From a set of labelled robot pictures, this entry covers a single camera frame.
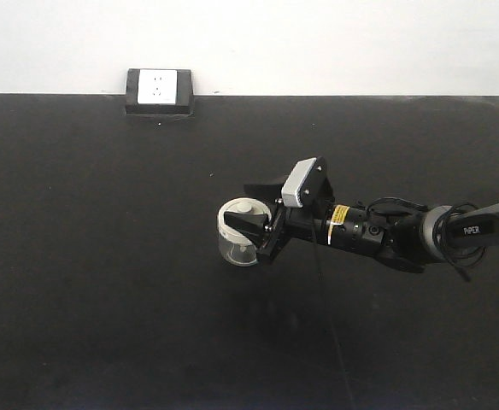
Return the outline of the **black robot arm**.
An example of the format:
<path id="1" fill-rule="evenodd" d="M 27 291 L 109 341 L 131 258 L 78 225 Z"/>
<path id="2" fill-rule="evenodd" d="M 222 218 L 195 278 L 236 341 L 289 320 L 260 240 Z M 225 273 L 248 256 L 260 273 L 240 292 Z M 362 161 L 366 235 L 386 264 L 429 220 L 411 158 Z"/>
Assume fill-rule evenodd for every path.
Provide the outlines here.
<path id="1" fill-rule="evenodd" d="M 226 226 L 256 250 L 259 262 L 272 262 L 291 239 L 373 258 L 392 269 L 422 273 L 432 264 L 451 265 L 464 279 L 486 251 L 499 246 L 499 203 L 478 208 L 470 202 L 430 208 L 399 197 L 381 197 L 365 206 L 335 201 L 326 177 L 300 187 L 301 205 L 288 198 L 288 179 L 247 184 L 249 198 L 266 211 L 226 210 Z"/>

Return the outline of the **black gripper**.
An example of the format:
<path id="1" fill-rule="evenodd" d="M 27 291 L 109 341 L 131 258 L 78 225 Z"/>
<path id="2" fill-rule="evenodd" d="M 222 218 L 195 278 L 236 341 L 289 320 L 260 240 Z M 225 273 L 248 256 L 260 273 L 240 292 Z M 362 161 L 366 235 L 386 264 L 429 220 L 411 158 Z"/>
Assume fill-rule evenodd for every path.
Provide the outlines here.
<path id="1" fill-rule="evenodd" d="M 244 184 L 247 197 L 266 203 L 272 209 L 267 214 L 225 212 L 225 223 L 256 246 L 257 260 L 270 264 L 292 239 L 316 245 L 327 244 L 328 219 L 334 205 L 332 197 L 320 198 L 310 208 L 287 208 L 281 190 L 287 180 L 282 175 L 267 181 Z"/>

